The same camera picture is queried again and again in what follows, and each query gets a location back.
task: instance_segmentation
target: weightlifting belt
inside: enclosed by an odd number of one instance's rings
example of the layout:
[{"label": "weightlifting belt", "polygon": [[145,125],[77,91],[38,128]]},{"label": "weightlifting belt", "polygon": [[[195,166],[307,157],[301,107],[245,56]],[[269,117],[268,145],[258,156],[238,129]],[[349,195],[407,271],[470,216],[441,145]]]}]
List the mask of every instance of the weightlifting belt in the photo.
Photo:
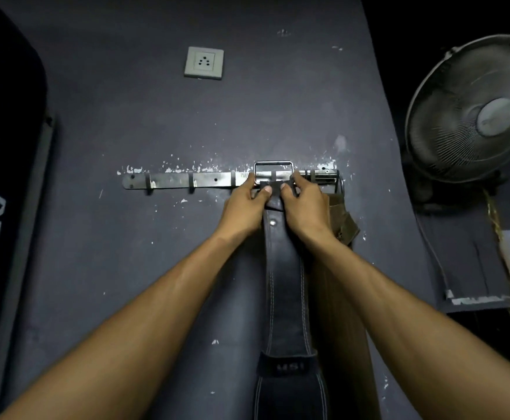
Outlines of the weightlifting belt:
[{"label": "weightlifting belt", "polygon": [[[259,356],[254,420],[325,420],[327,390],[309,332],[305,248],[287,226],[280,181],[265,207],[267,258],[265,341]],[[292,182],[287,183],[294,194]]]}]

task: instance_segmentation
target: fan grille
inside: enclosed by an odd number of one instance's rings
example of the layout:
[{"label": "fan grille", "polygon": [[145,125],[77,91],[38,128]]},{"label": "fan grille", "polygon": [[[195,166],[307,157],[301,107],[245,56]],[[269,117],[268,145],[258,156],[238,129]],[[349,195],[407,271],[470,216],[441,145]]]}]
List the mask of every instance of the fan grille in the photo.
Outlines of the fan grille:
[{"label": "fan grille", "polygon": [[510,160],[510,35],[473,41],[430,72],[407,112],[406,142],[440,181],[479,179]]}]

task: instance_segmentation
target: wall plate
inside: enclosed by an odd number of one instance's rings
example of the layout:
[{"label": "wall plate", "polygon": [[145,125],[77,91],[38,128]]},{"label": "wall plate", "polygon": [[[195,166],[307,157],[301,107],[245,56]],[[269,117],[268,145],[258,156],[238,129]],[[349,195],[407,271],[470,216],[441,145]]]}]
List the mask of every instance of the wall plate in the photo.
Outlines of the wall plate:
[{"label": "wall plate", "polygon": [[222,79],[223,50],[189,47],[185,63],[185,76]]}]

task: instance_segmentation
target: forearm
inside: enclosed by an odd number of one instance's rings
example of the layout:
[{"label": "forearm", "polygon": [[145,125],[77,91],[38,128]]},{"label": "forearm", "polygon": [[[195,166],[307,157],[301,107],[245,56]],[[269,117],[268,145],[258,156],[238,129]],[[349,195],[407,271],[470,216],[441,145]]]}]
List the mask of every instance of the forearm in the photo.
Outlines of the forearm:
[{"label": "forearm", "polygon": [[423,418],[510,419],[508,361],[334,238],[311,246]]},{"label": "forearm", "polygon": [[52,367],[0,419],[139,418],[237,245],[210,237]]}]

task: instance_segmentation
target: wall fan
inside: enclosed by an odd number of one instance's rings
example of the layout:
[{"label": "wall fan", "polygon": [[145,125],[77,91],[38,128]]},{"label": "wall fan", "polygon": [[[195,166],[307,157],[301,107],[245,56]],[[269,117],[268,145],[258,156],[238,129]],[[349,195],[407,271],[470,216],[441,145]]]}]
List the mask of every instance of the wall fan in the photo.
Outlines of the wall fan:
[{"label": "wall fan", "polygon": [[420,207],[494,192],[510,161],[510,35],[448,51],[416,90],[405,120],[404,171]]}]

